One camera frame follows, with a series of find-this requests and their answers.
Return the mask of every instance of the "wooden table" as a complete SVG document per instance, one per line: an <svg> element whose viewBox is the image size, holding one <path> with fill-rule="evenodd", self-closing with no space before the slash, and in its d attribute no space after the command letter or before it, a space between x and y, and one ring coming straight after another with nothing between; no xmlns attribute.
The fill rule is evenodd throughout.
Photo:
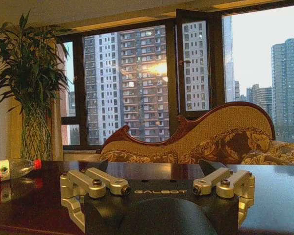
<svg viewBox="0 0 294 235"><path fill-rule="evenodd" d="M11 181L13 197L0 203L0 235L82 235L60 204L59 176L70 169L93 167L86 162L44 161L43 168L31 172L20 189ZM251 171L256 177L255 204L239 234L294 235L294 166L229 165L234 172ZM195 179L202 177L196 164L109 163L107 172L126 179Z"/></svg>

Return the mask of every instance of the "plastic water bottle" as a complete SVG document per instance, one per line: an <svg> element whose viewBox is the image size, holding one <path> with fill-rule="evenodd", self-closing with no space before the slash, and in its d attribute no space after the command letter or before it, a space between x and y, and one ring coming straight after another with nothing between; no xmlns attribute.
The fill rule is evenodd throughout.
<svg viewBox="0 0 294 235"><path fill-rule="evenodd" d="M0 161L0 182L22 177L41 168L41 160L9 159Z"/></svg>

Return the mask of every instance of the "bolt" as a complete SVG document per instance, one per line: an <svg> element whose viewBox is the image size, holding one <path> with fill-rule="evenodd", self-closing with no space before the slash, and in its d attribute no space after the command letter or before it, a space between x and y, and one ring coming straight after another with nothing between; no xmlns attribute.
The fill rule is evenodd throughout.
<svg viewBox="0 0 294 235"><path fill-rule="evenodd" d="M131 192L131 188L129 186L124 186L121 189L121 193L123 196L129 195L130 192Z"/></svg>
<svg viewBox="0 0 294 235"><path fill-rule="evenodd" d="M229 181L228 179L222 179L222 180L221 180L221 184L222 184L223 186L229 186L229 185L230 185L230 181Z"/></svg>
<svg viewBox="0 0 294 235"><path fill-rule="evenodd" d="M194 185L193 187L193 194L195 194L196 196L200 195L201 193L201 189L197 186L197 185Z"/></svg>
<svg viewBox="0 0 294 235"><path fill-rule="evenodd" d="M100 179L94 179L93 180L93 186L100 186L102 184Z"/></svg>

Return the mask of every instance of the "sofa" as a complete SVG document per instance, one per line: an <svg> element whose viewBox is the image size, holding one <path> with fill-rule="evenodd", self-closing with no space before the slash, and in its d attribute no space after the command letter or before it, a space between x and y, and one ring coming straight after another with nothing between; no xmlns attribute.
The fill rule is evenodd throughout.
<svg viewBox="0 0 294 235"><path fill-rule="evenodd" d="M294 165L294 143L275 140L273 123L259 106L229 102L196 120L179 116L176 132L150 143L129 135L124 126L111 135L101 160L132 163L196 164L200 159L224 164Z"/></svg>

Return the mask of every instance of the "sky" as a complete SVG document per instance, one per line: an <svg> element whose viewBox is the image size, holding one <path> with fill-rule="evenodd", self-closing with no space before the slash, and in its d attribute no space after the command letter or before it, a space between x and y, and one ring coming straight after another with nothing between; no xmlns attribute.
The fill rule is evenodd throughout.
<svg viewBox="0 0 294 235"><path fill-rule="evenodd" d="M69 83L69 90L70 92L74 91L74 84L73 84L73 78L74 78L74 66L73 66L73 43L68 42L64 43L66 49L68 50L68 57L66 61L66 73Z"/></svg>
<svg viewBox="0 0 294 235"><path fill-rule="evenodd" d="M271 47L294 38L294 6L232 16L234 79L240 93L272 85Z"/></svg>

